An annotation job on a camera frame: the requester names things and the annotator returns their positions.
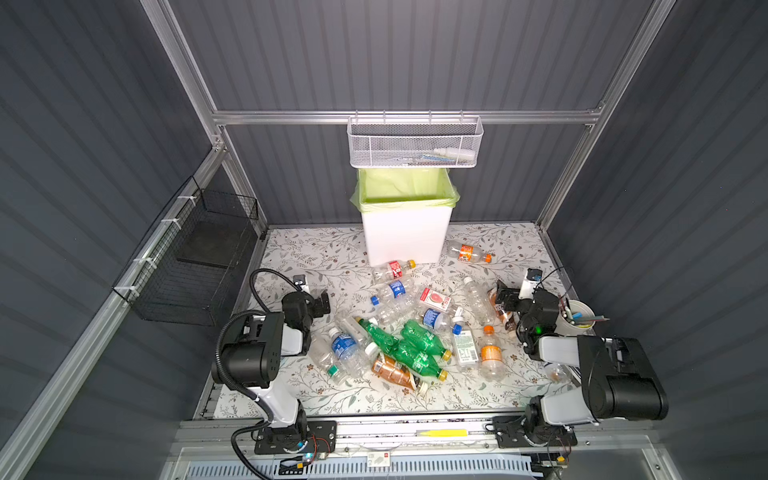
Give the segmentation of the small brown bottle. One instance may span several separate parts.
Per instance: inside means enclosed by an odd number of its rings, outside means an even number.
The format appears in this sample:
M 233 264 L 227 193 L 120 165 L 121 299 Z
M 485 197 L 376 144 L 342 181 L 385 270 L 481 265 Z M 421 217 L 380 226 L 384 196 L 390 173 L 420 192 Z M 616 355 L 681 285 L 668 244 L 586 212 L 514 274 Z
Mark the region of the small brown bottle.
M 506 331 L 512 331 L 516 327 L 514 318 L 516 300 L 517 295 L 510 288 L 496 286 L 489 292 L 490 304 Z

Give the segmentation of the clear bottle white cap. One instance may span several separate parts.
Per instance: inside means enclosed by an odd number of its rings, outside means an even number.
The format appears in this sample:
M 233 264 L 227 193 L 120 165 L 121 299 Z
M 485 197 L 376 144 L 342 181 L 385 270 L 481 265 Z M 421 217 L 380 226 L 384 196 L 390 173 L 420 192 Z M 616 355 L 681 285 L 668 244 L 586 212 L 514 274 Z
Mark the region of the clear bottle white cap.
M 486 292 L 472 277 L 466 276 L 462 282 L 467 302 L 477 321 L 483 326 L 491 325 L 496 315 Z

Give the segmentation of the clear bottle blue label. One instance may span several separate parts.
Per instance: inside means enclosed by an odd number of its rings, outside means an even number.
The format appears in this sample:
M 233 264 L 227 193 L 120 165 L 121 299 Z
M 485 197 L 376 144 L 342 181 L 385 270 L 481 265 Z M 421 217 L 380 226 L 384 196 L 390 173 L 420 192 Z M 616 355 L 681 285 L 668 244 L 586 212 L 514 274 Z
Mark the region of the clear bottle blue label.
M 341 365 L 354 377 L 363 377 L 365 374 L 365 357 L 355 339 L 338 327 L 331 327 L 328 331 L 331 349 Z

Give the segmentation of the orange cap juice bottle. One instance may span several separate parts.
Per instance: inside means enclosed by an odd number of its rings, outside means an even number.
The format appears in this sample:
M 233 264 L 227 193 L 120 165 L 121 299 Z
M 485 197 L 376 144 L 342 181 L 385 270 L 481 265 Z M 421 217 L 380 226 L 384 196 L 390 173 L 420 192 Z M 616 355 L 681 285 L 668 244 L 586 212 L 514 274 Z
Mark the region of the orange cap juice bottle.
M 491 325 L 483 327 L 483 335 L 480 342 L 480 372 L 484 378 L 489 380 L 500 379 L 505 373 L 503 362 L 503 352 L 495 329 Z

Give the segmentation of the clear bottle orange label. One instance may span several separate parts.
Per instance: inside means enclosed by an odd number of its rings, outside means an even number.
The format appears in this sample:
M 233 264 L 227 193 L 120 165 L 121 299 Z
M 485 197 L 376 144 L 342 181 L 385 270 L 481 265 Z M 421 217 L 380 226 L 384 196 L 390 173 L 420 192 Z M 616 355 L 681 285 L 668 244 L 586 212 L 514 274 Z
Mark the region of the clear bottle orange label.
M 493 261 L 493 254 L 489 251 L 460 241 L 448 240 L 444 250 L 448 257 L 460 262 L 489 264 Z

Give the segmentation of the clear bottle green cap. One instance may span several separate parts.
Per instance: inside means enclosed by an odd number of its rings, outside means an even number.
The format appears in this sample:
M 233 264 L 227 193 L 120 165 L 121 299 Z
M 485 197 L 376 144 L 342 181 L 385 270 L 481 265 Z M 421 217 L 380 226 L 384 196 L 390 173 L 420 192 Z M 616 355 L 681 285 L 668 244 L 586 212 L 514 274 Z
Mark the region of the clear bottle green cap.
M 325 339 L 314 337 L 311 341 L 308 355 L 313 363 L 324 371 L 330 379 L 334 381 L 341 379 L 341 371 L 336 362 L 335 355 Z

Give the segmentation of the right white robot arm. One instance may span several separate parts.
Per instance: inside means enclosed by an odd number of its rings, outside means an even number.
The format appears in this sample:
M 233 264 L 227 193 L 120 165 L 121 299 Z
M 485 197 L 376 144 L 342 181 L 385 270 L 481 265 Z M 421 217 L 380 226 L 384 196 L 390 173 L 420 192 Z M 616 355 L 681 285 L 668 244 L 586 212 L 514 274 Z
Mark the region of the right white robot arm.
M 526 279 L 511 288 L 499 281 L 488 302 L 513 329 L 524 353 L 546 365 L 577 373 L 577 386 L 554 395 L 537 396 L 526 407 L 523 426 L 528 437 L 563 434 L 570 427 L 607 419 L 662 420 L 669 400 L 640 342 L 634 338 L 566 336 L 559 323 L 600 323 L 586 305 L 558 296 Z

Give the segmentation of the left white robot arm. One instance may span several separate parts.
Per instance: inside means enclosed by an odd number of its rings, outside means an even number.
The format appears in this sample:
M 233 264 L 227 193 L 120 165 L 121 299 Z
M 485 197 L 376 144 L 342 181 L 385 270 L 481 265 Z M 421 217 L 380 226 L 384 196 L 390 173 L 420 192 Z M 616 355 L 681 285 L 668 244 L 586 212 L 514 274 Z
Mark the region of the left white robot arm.
M 314 297 L 294 291 L 283 297 L 280 311 L 233 314 L 216 340 L 213 381 L 253 401 L 264 413 L 267 427 L 303 428 L 303 406 L 278 380 L 278 373 L 283 358 L 309 352 L 313 321 L 330 312 L 327 292 Z

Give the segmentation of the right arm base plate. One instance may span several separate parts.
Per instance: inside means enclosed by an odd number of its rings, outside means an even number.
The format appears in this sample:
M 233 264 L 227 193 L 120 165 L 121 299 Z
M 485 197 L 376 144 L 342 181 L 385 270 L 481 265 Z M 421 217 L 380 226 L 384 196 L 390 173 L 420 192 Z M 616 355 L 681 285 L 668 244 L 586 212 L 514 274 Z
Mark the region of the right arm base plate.
M 524 415 L 495 416 L 485 425 L 500 448 L 565 447 L 578 445 L 575 432 L 564 427 L 529 420 Z

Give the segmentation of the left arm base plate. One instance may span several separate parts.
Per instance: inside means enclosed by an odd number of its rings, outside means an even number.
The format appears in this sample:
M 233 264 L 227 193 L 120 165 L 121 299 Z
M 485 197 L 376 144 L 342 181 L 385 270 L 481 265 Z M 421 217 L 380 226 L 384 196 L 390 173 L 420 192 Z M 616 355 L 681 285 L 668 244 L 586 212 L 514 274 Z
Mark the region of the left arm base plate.
M 333 453 L 336 421 L 307 421 L 283 428 L 265 428 L 252 435 L 256 455 Z

